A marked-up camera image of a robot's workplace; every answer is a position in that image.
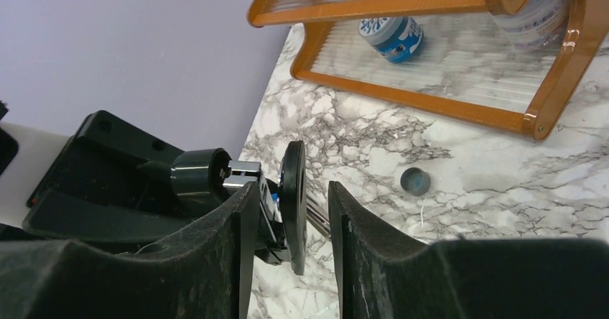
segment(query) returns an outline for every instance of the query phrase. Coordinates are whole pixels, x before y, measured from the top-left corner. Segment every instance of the blue jar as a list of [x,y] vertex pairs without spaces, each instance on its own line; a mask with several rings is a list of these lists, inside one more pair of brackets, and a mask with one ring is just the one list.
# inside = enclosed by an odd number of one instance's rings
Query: blue jar
[[379,17],[360,21],[360,36],[391,63],[408,60],[423,41],[423,29],[412,17]]

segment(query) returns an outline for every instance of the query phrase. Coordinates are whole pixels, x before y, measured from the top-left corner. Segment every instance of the dish rack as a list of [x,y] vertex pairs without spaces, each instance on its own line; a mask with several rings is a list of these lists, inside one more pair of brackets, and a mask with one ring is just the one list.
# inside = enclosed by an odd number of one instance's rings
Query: dish rack
[[[609,0],[571,0],[560,45],[517,52],[490,14],[528,0],[254,0],[255,27],[303,23],[294,78],[454,119],[546,139],[609,31]],[[357,20],[414,16],[422,51],[392,65],[357,35]]]

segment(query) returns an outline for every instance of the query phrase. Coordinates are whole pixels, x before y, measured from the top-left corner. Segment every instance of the wall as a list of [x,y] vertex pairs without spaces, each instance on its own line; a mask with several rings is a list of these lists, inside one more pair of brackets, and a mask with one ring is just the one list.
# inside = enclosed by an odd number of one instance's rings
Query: wall
[[0,0],[6,121],[73,134],[105,109],[183,149],[237,157],[287,35],[251,0]]

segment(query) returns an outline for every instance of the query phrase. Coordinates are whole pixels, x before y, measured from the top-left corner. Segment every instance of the brown plastic rack frame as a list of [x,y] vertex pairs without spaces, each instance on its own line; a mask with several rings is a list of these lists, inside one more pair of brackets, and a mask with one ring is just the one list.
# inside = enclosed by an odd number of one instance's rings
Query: brown plastic rack frame
[[[523,114],[315,73],[311,69],[334,25],[333,22],[320,21],[464,11],[516,13],[527,0],[425,0],[426,5],[408,4],[404,3],[406,0],[401,0],[401,8],[387,0],[366,0],[368,6],[365,6],[363,0],[358,0],[324,4],[316,8],[260,13],[264,11],[261,1],[263,0],[255,0],[250,10],[250,18],[254,18],[250,21],[254,25],[306,22],[304,43],[291,69],[294,78],[521,134],[535,140],[549,136],[609,31],[609,0],[572,0],[567,33],[559,54]],[[315,13],[310,11],[313,8],[316,9]]]

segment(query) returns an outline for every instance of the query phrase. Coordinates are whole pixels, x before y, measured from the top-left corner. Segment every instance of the marble countertop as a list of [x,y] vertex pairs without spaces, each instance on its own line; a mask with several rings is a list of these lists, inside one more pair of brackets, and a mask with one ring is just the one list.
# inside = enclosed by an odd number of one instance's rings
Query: marble countertop
[[[307,145],[307,191],[327,207],[340,181],[367,209],[422,241],[579,236],[609,239],[609,40],[548,140],[335,91],[290,77],[303,39],[292,28],[241,160],[277,177],[289,141]],[[432,177],[421,198],[408,167]],[[305,275],[256,260],[250,318],[338,318],[332,245],[308,228]]]

